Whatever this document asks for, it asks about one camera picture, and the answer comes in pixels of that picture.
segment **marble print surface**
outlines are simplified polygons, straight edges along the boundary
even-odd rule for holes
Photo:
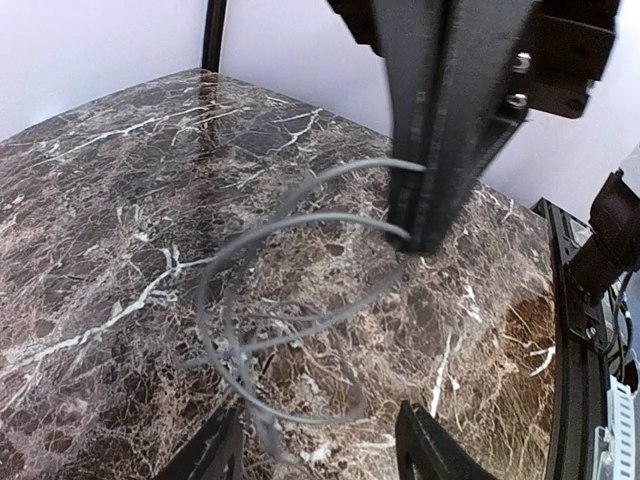
[[[194,291],[204,265],[303,177],[389,146],[320,108],[201,70],[0,143],[0,479],[157,474],[234,401],[212,368],[181,368],[202,355]],[[385,185],[381,170],[358,172],[298,210],[382,219]],[[357,403],[338,358],[363,385],[355,424],[279,424],[287,452],[318,478],[395,479],[393,425],[409,399],[499,478],[542,478],[555,337],[547,232],[486,186],[430,258],[401,258],[350,224],[269,237],[243,284],[240,330],[296,328],[243,313],[286,301],[306,307],[282,313],[336,309],[396,268],[402,281],[334,335],[252,358],[261,398],[291,412],[339,415]],[[213,318],[234,270],[209,282]],[[211,334],[224,345],[219,321]],[[250,428],[246,439],[247,478],[300,477],[265,461]]]

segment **bolt head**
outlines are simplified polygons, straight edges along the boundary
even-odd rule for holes
[[[511,71],[524,75],[531,68],[531,55],[528,52],[520,52],[516,57]]]
[[[512,93],[507,95],[507,103],[518,110],[522,110],[527,106],[527,100],[527,96],[524,93]]]

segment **vertical black post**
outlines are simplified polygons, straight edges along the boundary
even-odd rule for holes
[[[220,69],[222,31],[227,12],[227,0],[209,0],[207,22],[204,28],[202,68],[217,72]]]

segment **grey filament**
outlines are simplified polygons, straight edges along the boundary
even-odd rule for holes
[[[358,405],[346,415],[340,417],[314,417],[293,415],[288,412],[275,409],[257,397],[254,387],[254,381],[251,377],[250,368],[247,365],[245,358],[247,358],[252,352],[274,348],[279,345],[285,345],[290,342],[300,340],[305,337],[315,335],[317,333],[330,329],[338,323],[346,320],[349,316],[355,314],[358,310],[374,302],[378,296],[388,290],[396,281],[399,280],[399,278],[402,276],[402,271],[398,269],[397,271],[392,272],[384,279],[382,279],[376,286],[374,286],[370,292],[363,295],[355,303],[333,312],[328,312],[325,314],[315,312],[314,315],[298,317],[275,315],[273,313],[248,314],[248,317],[262,318],[266,320],[271,319],[308,322],[310,326],[299,331],[294,331],[293,333],[290,333],[288,335],[267,339],[265,341],[256,342],[254,339],[254,341],[251,341],[244,345],[241,345],[238,340],[232,318],[233,305],[238,296],[240,279],[244,274],[247,273],[250,265],[254,262],[257,251],[263,244],[264,239],[274,232],[285,230],[291,227],[316,222],[350,222],[364,225],[375,230],[388,232],[402,239],[408,240],[410,238],[410,234],[402,228],[396,225],[392,225],[388,222],[375,220],[366,216],[337,212],[290,215],[290,213],[295,209],[297,202],[311,190],[321,185],[323,182],[329,181],[355,170],[375,167],[387,167],[413,172],[424,172],[425,170],[423,166],[415,163],[389,158],[379,158],[359,160],[348,164],[339,165],[337,167],[326,170],[317,176],[307,178],[301,185],[299,185],[286,196],[284,201],[281,202],[275,213],[271,216],[268,223],[252,231],[244,233],[242,236],[236,238],[231,243],[223,246],[216,254],[215,258],[204,269],[202,279],[196,293],[196,305],[197,330],[205,348],[206,359],[200,362],[191,362],[189,365],[191,366],[202,363],[212,365],[218,371],[220,376],[227,382],[229,387],[245,400],[247,410],[250,414],[257,435],[262,441],[267,453],[273,456],[276,461],[282,461],[278,433],[277,429],[275,428],[276,419],[308,425],[347,423],[363,415],[366,404],[365,394],[362,391],[362,388],[359,387],[358,382],[351,372],[350,367],[343,359],[340,359],[341,368],[345,376],[347,377],[349,382],[352,383],[352,386],[359,396]],[[227,337],[230,346],[230,352],[225,352],[225,354],[228,355],[230,353],[231,358],[237,367],[238,376],[240,377],[240,381],[238,381],[234,374],[232,374],[232,372],[223,364],[222,352],[216,351],[216,348],[213,345],[207,326],[208,314],[205,305],[207,285],[210,279],[214,275],[222,271],[225,266],[229,264],[230,260],[237,259],[238,252],[242,250],[244,250],[244,254],[242,257],[243,262],[238,269],[237,276],[230,282],[229,286],[227,287],[225,291],[225,297],[222,300],[222,319],[224,324],[224,334]],[[280,305],[285,304],[296,305],[295,302],[282,302]]]

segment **white background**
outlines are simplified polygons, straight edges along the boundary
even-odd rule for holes
[[[353,41],[324,0],[230,0],[222,72],[383,133],[383,62]],[[625,0],[618,39],[584,117],[532,112],[484,176],[526,206],[544,196],[586,219],[607,174],[640,141],[640,4]]]
[[[0,0],[0,140],[201,64],[206,0]]]

